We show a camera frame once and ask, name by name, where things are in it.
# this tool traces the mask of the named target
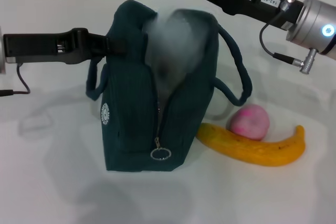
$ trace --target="circular logo patch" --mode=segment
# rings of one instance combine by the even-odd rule
[[[104,125],[107,125],[110,120],[110,110],[109,110],[107,103],[104,103],[102,105],[101,111],[100,111],[100,117],[101,117],[101,122]]]

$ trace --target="pink ball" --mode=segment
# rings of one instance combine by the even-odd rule
[[[260,141],[269,128],[267,112],[259,105],[249,104],[237,111],[231,119],[230,131]]]

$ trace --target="dark green bag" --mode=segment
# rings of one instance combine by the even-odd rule
[[[156,12],[129,0],[115,13],[107,36],[126,40],[127,55],[106,58],[97,88],[97,64],[101,58],[93,59],[87,80],[88,97],[96,100],[103,93],[101,121],[107,170],[138,172],[177,168],[187,156],[215,87],[236,106],[243,105],[251,95],[252,83],[232,37],[213,15],[196,10],[188,12],[209,24],[204,58],[170,96],[159,130],[154,79],[150,67],[144,64],[148,37],[142,29],[156,17]],[[240,99],[216,78],[218,33],[228,44],[241,77]]]

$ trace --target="bag handle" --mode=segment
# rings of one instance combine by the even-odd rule
[[[231,90],[227,87],[227,85],[215,78],[213,80],[213,85],[217,89],[221,90],[221,92],[226,96],[226,98],[234,105],[234,106],[242,106],[246,102],[246,100],[251,96],[252,93],[252,82],[251,78],[247,73],[246,68],[243,64],[242,54],[240,53],[239,47],[236,44],[235,40],[230,36],[230,34],[224,30],[223,27],[218,24],[218,32],[221,37],[227,43],[229,50],[231,52],[232,57],[235,60],[235,65],[237,67],[240,79],[242,80],[243,92],[241,93],[241,97],[237,99],[235,95],[231,92]]]
[[[107,80],[108,80],[108,73],[107,73],[107,66],[104,65],[103,69],[101,70],[100,75],[100,84],[96,87],[97,83],[97,64],[101,61],[103,57],[94,57],[90,61],[88,79],[86,81],[86,95],[96,101],[100,94],[104,91]]]

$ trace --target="banana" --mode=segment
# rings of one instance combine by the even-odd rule
[[[229,157],[264,166],[281,166],[297,160],[305,151],[305,129],[298,125],[293,136],[275,143],[257,142],[219,126],[202,123],[196,137],[206,146]]]

